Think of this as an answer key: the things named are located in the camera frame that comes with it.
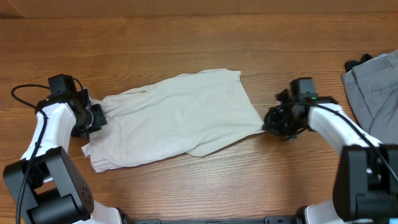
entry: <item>white pants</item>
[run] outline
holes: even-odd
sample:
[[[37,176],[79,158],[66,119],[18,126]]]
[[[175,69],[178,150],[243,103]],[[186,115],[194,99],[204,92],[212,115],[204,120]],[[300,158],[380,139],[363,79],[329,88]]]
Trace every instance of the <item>white pants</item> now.
[[[248,135],[262,119],[239,71],[205,70],[94,100],[108,124],[83,146],[95,171],[133,167],[187,152],[205,156]]]

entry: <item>gray pants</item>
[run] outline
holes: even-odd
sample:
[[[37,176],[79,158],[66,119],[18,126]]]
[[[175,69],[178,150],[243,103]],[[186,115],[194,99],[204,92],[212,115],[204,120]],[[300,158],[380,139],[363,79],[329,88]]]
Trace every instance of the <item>gray pants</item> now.
[[[361,127],[385,144],[398,144],[398,50],[341,77]]]

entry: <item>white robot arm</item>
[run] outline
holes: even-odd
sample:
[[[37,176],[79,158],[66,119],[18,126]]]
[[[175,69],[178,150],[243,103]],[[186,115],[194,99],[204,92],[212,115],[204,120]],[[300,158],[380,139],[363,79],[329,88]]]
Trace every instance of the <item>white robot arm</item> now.
[[[93,200],[88,184],[68,157],[70,136],[88,138],[106,124],[101,106],[90,105],[88,90],[77,91],[68,75],[51,77],[49,84],[51,95],[35,107],[40,112],[28,150],[19,162],[4,169],[4,180],[14,200],[18,201],[20,193],[23,194],[17,209],[21,210],[26,224],[125,224],[128,217],[123,217],[120,209]],[[33,155],[38,143],[40,146]],[[30,162],[32,168],[26,173]],[[27,183],[23,183],[24,175],[29,177]],[[49,181],[55,182],[54,189],[35,193],[34,189]]]
[[[332,97],[318,97],[311,78],[290,83],[291,93],[276,95],[263,129],[290,139],[309,129],[318,132],[340,157],[333,199],[302,211],[306,224],[389,223],[398,217],[398,146],[366,134]]]

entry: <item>wooden table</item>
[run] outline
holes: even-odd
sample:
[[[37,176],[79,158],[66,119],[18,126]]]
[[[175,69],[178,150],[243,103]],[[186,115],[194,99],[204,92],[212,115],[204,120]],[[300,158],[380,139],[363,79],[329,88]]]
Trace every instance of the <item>wooden table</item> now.
[[[210,17],[0,20],[0,168],[18,161],[36,126],[12,87],[47,85],[65,73],[98,99],[209,68],[242,71],[261,116],[298,77],[352,116],[340,75],[362,54],[398,46],[398,14],[270,14]],[[47,90],[17,93],[36,104]],[[331,197],[338,156],[317,133],[280,142],[252,136],[203,158],[183,154],[95,174],[71,139],[70,156],[95,199],[132,218],[259,218],[293,214]],[[15,203],[0,180],[0,223],[14,223]]]

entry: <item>wood grain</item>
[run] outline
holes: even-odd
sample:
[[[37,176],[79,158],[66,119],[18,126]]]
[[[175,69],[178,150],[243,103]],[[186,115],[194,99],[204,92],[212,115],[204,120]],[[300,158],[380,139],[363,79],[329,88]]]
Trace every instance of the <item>wood grain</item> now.
[[[59,73],[78,77],[98,99],[209,68],[242,71],[261,116],[274,95],[298,77],[313,77],[320,95],[352,116],[340,75],[347,60],[391,52],[398,13],[269,14],[134,19],[0,21],[0,169],[30,143],[34,112],[13,100],[12,87],[47,84]],[[37,102],[46,90],[26,89]],[[97,201],[132,218],[259,218],[292,214],[331,197],[338,156],[317,133],[280,142],[251,136],[209,156],[181,155],[95,174],[82,139],[70,156]],[[15,203],[0,180],[0,223],[14,221]]]
[[[0,16],[21,18],[397,11],[391,0],[0,0]]]

